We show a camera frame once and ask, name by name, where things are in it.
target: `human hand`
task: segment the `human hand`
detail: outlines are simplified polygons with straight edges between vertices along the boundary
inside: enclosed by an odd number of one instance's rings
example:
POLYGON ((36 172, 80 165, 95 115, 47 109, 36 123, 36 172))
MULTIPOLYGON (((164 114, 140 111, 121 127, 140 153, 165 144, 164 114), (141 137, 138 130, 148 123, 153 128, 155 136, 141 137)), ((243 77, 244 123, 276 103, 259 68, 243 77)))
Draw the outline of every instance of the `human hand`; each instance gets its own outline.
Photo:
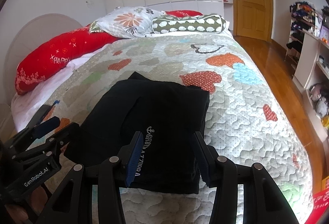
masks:
MULTIPOLYGON (((30 197, 27 199, 28 204, 31 206, 33 211, 40 215, 46 202, 48 200, 47 194, 42 187, 36 188, 30 197)), ((24 221, 28 220, 27 212, 24 208, 18 205, 6 205, 5 206, 10 217, 14 220, 16 224, 23 224, 24 221)))

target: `headboard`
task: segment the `headboard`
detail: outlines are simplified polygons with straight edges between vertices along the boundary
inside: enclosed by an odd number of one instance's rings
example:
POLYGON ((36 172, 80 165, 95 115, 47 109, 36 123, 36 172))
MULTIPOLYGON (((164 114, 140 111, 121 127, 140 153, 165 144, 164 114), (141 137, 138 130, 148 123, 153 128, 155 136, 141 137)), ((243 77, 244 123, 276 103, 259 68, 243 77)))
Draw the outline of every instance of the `headboard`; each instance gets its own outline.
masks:
POLYGON ((81 28, 81 24, 65 15, 46 14, 28 22, 16 35, 6 54, 4 86, 6 101, 11 103, 16 90, 14 81, 18 64, 42 43, 62 33, 81 28))

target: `silver rivet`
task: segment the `silver rivet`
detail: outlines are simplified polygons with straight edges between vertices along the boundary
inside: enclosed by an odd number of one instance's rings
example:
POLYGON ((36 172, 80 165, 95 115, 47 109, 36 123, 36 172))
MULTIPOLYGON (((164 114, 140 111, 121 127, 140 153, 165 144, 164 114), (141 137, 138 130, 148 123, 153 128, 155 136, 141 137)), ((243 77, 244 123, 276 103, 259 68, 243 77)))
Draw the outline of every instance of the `silver rivet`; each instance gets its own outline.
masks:
POLYGON ((79 170, 82 169, 82 165, 80 165, 80 164, 75 165, 75 166, 73 167, 73 169, 74 169, 75 171, 79 171, 79 170))
POLYGON ((263 168, 263 165, 261 163, 254 163, 255 169, 261 170, 263 168))
POLYGON ((117 157, 117 156, 112 156, 111 158, 110 158, 110 162, 111 163, 116 163, 116 162, 118 162, 119 161, 119 158, 117 157))
POLYGON ((225 156, 220 155, 217 157, 217 160, 219 162, 225 163, 227 161, 227 158, 225 156))

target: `quilt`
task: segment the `quilt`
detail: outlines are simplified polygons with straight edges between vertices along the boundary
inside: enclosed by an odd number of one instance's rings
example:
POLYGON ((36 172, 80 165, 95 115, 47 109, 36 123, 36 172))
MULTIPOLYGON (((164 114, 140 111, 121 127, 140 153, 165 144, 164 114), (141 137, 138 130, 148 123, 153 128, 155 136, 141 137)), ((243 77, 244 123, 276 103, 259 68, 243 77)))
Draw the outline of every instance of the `quilt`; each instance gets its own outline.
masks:
MULTIPOLYGON (((134 71, 151 80, 195 85, 209 91, 205 142, 235 163, 262 163, 299 223, 307 220, 313 208, 307 153, 264 77, 232 37, 196 34, 116 41, 78 68, 52 94, 47 104, 60 102, 47 117, 58 116, 59 128, 72 121, 81 124, 102 95, 134 71)), ((60 160, 62 170, 47 182, 51 191, 74 165, 63 155, 60 160)), ((126 222, 208 223, 215 188, 206 187, 202 180, 199 187, 198 195, 121 189, 126 222)), ((242 221, 243 186, 239 186, 237 223, 242 221)))

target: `wooden floor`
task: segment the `wooden floor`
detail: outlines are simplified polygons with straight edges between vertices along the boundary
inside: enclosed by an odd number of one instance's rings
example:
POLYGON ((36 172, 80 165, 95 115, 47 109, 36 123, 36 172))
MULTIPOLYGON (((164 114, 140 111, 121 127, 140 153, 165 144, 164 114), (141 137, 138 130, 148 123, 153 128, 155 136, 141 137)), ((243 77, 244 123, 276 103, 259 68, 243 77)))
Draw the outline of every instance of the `wooden floor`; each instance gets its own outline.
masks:
POLYGON ((321 181, 326 176, 324 150, 314 134, 303 109, 300 92, 292 82, 293 70, 284 62, 285 51, 280 46, 246 37, 235 37, 247 51, 269 84, 274 96, 305 147, 313 173, 313 193, 321 191, 321 181))

